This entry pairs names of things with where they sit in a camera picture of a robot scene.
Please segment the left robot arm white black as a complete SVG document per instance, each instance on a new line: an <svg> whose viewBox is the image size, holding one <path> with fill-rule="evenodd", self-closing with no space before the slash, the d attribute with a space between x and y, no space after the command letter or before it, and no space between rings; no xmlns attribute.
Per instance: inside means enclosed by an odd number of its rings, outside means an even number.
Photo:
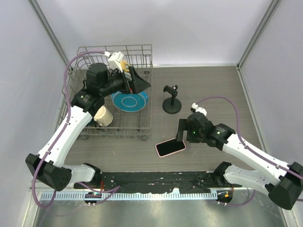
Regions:
<svg viewBox="0 0 303 227"><path fill-rule="evenodd" d="M68 113L55 134L38 154L28 154L25 163L33 180L62 191L70 183L84 182L89 188L100 185L100 169L90 165L66 166L68 152L75 140L105 104L105 97L121 92L139 94L151 87L129 66L129 73L107 68L104 63L93 63L86 71L83 87L68 105Z"/></svg>

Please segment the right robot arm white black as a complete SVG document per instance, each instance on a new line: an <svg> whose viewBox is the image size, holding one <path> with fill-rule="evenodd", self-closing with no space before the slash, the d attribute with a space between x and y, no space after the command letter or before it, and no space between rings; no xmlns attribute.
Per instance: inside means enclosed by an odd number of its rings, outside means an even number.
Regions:
<svg viewBox="0 0 303 227"><path fill-rule="evenodd" d="M268 196L277 206L291 210L303 191L303 166L289 164L253 146L225 124L213 125L201 112L192 113L178 122L176 139L190 143L205 143L230 154L250 167L252 171L222 162L214 174L214 182L220 187L237 184Z"/></svg>

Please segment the pink case smartphone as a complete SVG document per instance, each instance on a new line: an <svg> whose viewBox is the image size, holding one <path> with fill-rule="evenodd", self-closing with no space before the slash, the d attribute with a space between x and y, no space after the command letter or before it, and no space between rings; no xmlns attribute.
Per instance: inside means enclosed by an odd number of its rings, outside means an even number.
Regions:
<svg viewBox="0 0 303 227"><path fill-rule="evenodd" d="M158 143L155 145L159 157L166 157L186 149L184 141L177 141L176 138Z"/></svg>

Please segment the black phone stand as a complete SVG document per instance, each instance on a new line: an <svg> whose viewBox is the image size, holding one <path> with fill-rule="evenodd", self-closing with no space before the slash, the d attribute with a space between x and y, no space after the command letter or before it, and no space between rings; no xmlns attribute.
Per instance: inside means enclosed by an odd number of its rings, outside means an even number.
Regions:
<svg viewBox="0 0 303 227"><path fill-rule="evenodd" d="M171 97L165 99L162 103L163 110L168 114L177 114L182 108L181 102L177 99L177 89L177 85L173 87L166 85L163 88L163 92L168 92L171 95Z"/></svg>

